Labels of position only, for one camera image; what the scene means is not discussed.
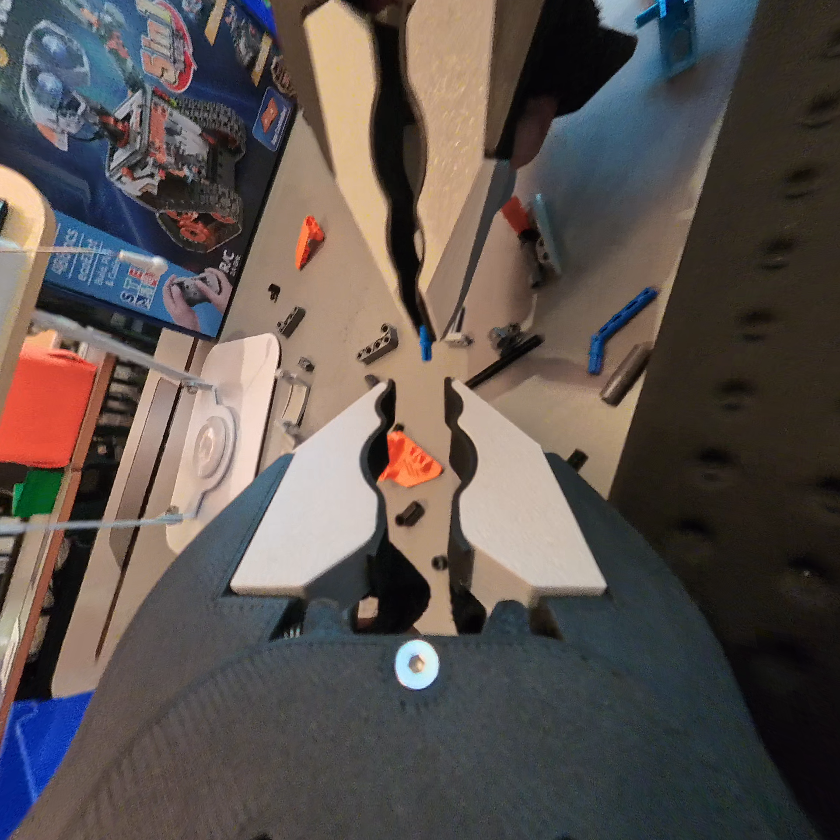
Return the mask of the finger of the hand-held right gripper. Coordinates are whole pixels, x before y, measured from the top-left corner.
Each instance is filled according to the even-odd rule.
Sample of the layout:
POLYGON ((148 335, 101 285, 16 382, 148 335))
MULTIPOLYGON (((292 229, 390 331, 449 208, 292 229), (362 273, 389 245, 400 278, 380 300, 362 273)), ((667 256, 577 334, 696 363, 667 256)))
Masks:
POLYGON ((426 169, 417 293, 442 339, 466 301, 493 217, 509 198, 503 135, 545 2, 420 1, 406 18, 406 80, 426 169))
POLYGON ((272 14, 303 116, 388 290, 417 332, 417 219, 425 164, 405 77, 409 2, 275 1, 272 14))

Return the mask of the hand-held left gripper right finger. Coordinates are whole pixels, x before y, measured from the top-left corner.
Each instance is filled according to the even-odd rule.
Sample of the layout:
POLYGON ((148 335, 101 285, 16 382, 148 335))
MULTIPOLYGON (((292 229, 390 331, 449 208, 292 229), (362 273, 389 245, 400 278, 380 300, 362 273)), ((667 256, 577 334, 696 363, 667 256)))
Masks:
POLYGON ((452 500, 448 569, 454 593, 489 616, 564 596, 600 596, 606 580, 546 453, 465 383, 446 380, 452 500))

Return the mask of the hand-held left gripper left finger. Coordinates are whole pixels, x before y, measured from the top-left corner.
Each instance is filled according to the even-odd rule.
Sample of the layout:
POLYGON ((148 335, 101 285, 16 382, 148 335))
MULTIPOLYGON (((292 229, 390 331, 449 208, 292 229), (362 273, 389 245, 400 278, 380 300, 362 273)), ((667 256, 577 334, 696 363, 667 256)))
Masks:
POLYGON ((370 562, 387 544, 377 480, 395 406, 396 384, 382 381, 296 450, 232 577, 235 594, 341 610, 368 594, 370 562))

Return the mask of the person's right hand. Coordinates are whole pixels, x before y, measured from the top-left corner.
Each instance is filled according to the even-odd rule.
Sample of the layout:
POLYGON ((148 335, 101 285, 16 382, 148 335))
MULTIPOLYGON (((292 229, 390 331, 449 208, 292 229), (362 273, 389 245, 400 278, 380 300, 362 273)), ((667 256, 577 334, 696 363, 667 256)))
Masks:
POLYGON ((510 154, 514 171, 528 165, 538 155, 555 119, 558 100, 539 96, 527 100, 517 121, 510 154))

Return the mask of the blue brick assembly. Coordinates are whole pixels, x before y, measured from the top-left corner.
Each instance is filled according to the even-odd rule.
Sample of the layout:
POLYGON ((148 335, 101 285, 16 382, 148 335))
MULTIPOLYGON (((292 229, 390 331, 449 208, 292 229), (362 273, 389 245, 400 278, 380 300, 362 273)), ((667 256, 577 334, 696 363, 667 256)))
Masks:
POLYGON ((659 54, 665 77, 675 78, 697 62, 697 24, 694 1, 656 1, 635 17, 641 29, 656 24, 659 54))

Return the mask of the orange ribbed panel piece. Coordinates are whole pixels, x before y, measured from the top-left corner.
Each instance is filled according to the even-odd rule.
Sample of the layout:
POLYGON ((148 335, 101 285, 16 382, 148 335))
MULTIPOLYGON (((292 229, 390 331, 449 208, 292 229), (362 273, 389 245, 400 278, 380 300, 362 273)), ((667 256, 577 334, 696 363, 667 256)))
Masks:
POLYGON ((443 474, 441 464, 402 430, 389 432, 386 442, 388 463, 378 481, 391 481, 399 487, 412 489, 443 474))

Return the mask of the clear plastic curved piece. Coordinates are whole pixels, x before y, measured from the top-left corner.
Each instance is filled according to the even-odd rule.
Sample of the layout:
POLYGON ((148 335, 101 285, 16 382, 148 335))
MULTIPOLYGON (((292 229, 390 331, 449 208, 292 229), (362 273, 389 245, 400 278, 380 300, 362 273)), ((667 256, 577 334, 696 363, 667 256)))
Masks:
POLYGON ((279 368, 275 374, 275 423, 289 432, 299 429, 308 405, 310 384, 293 371, 279 368))

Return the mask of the wooden book stand white base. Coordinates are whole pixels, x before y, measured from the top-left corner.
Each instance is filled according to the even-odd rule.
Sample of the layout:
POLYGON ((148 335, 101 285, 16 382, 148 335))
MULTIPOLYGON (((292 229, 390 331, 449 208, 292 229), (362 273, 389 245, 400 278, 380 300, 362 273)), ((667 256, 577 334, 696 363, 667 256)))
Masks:
POLYGON ((103 332, 35 308, 53 245, 56 219, 30 181, 2 166, 2 403, 6 402, 28 328, 53 329, 125 361, 140 364, 196 393, 170 512, 156 518, 4 524, 2 537, 27 532, 134 529, 165 525, 173 551, 183 550, 254 479, 277 383, 280 346, 269 333, 221 343, 199 373, 181 371, 103 332))

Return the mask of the long black axle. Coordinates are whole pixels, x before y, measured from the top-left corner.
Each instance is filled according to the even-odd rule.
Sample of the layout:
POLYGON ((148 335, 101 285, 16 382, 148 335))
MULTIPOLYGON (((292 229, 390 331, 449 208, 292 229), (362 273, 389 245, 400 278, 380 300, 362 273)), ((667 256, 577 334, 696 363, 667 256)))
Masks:
POLYGON ((490 380, 498 376, 501 372, 505 371, 506 369, 510 368, 513 364, 518 362, 521 358, 543 345, 544 341, 544 335, 540 333, 535 333, 529 335, 525 339, 520 340, 518 343, 513 344, 509 349, 503 351, 497 360, 489 364, 486 368, 479 371, 477 374, 470 377, 465 382, 465 387, 469 388, 470 390, 474 390, 478 386, 489 382, 490 380))

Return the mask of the orange and grey assembly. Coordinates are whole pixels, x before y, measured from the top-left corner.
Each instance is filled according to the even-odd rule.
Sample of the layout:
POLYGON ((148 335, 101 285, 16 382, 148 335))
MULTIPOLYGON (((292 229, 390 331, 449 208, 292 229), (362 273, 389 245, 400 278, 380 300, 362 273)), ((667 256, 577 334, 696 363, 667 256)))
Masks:
POLYGON ((562 275, 561 251, 553 236, 548 207, 540 193, 534 193, 529 204, 511 196, 500 208, 518 238, 520 250, 528 266, 531 289, 539 289, 562 275))

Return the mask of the grey beam with holes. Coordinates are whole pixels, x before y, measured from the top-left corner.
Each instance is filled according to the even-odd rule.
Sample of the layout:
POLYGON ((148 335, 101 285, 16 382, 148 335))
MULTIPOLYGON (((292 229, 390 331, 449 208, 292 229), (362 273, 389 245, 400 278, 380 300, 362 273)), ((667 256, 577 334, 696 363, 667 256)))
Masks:
POLYGON ((371 343, 365 345, 356 354, 356 360, 364 365, 370 365, 392 353, 398 348, 398 331, 395 326, 385 322, 381 326, 380 334, 371 343))

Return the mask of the grey cylinder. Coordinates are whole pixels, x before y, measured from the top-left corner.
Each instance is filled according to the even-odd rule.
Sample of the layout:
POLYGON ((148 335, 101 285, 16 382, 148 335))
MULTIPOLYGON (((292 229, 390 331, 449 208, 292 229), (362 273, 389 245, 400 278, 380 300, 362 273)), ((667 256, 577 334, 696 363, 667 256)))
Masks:
POLYGON ((638 343, 616 367, 600 392, 600 399, 608 406, 618 406, 645 372, 654 344, 638 343))

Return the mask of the blue angled beam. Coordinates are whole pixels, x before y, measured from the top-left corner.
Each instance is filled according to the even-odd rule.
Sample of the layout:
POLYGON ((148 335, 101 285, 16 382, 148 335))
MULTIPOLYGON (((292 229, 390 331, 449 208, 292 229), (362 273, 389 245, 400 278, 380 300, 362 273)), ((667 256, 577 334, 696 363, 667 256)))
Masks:
POLYGON ((607 320, 590 338, 586 372, 599 375, 602 372, 607 342, 630 321, 658 298, 658 289, 646 287, 631 299, 622 309, 607 320))

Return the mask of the orange box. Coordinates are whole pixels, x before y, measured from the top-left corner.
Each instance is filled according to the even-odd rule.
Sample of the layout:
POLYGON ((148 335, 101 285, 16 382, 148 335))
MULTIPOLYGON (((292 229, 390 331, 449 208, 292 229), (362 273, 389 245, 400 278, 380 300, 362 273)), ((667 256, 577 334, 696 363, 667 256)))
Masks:
POLYGON ((67 467, 97 372, 76 353, 25 343, 3 407, 1 461, 67 467))

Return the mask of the blue storage bin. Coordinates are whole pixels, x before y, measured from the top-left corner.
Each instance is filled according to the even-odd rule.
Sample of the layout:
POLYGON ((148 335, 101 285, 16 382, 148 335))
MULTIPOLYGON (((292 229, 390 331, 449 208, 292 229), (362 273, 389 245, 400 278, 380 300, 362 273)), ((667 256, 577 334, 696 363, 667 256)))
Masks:
POLYGON ((2 839, 12 836, 55 774, 92 695, 12 704, 1 753, 2 839))

